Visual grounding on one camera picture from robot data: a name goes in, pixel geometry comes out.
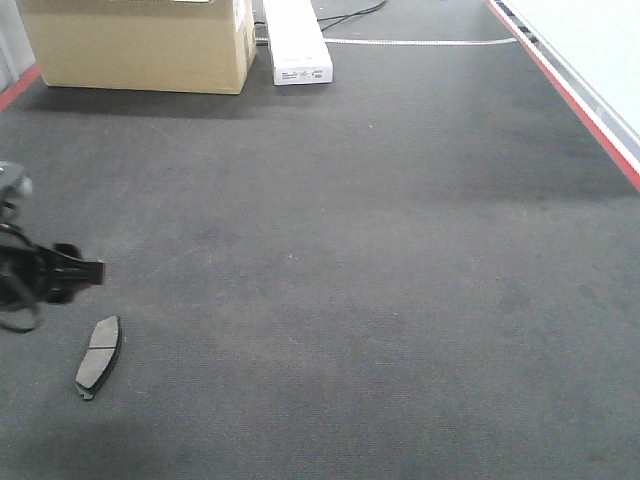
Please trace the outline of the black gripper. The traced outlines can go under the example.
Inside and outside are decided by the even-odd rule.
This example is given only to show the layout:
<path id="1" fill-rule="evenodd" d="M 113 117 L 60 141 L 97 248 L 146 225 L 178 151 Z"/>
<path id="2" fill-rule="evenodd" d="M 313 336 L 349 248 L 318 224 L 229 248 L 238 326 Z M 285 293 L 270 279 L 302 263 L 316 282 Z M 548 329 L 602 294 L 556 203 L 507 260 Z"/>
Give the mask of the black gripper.
<path id="1" fill-rule="evenodd" d="M 18 203 L 32 192 L 25 168 L 13 162 L 1 162 L 1 311 L 27 310 L 29 325 L 1 320 L 1 327 L 13 333 L 29 333 L 43 322 L 39 304 L 69 304 L 83 286 L 102 285 L 105 264 L 82 257 L 70 243 L 55 243 L 41 248 L 13 223 Z"/>

